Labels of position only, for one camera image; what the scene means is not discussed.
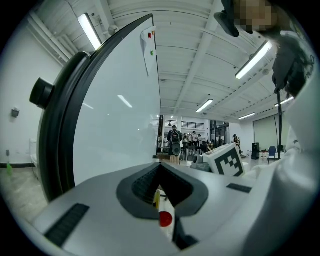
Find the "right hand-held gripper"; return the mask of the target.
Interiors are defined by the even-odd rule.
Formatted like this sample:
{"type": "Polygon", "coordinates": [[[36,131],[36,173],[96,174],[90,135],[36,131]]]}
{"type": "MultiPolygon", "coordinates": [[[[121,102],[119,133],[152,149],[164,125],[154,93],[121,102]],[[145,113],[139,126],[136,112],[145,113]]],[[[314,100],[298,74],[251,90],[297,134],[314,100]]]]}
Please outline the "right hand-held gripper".
{"type": "Polygon", "coordinates": [[[220,146],[202,155],[195,155],[190,167],[228,177],[241,177],[246,172],[237,147],[233,143],[220,146]]]}

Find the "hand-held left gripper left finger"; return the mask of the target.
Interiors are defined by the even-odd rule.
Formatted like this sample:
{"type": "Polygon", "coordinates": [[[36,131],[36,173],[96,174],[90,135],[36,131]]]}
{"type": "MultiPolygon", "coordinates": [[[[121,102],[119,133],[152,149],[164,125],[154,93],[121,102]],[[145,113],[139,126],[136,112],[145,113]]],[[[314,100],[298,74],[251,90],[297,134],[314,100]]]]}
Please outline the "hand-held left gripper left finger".
{"type": "Polygon", "coordinates": [[[96,176],[49,203],[33,221],[45,234],[74,204],[89,209],[62,249],[79,256],[173,256],[179,249],[169,241],[157,220],[133,217],[116,196],[120,181],[143,165],[96,176]]]}

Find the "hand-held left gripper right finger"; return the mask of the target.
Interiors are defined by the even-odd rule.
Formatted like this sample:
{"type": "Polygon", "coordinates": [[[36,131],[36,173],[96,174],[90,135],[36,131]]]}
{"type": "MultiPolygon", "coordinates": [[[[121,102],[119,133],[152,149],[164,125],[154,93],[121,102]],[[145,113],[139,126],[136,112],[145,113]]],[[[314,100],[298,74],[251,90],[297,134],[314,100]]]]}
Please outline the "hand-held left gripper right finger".
{"type": "Polygon", "coordinates": [[[179,241],[159,243],[162,256],[247,256],[249,237],[266,201],[266,175],[258,179],[230,177],[160,163],[193,185],[193,192],[175,207],[179,241]]]}

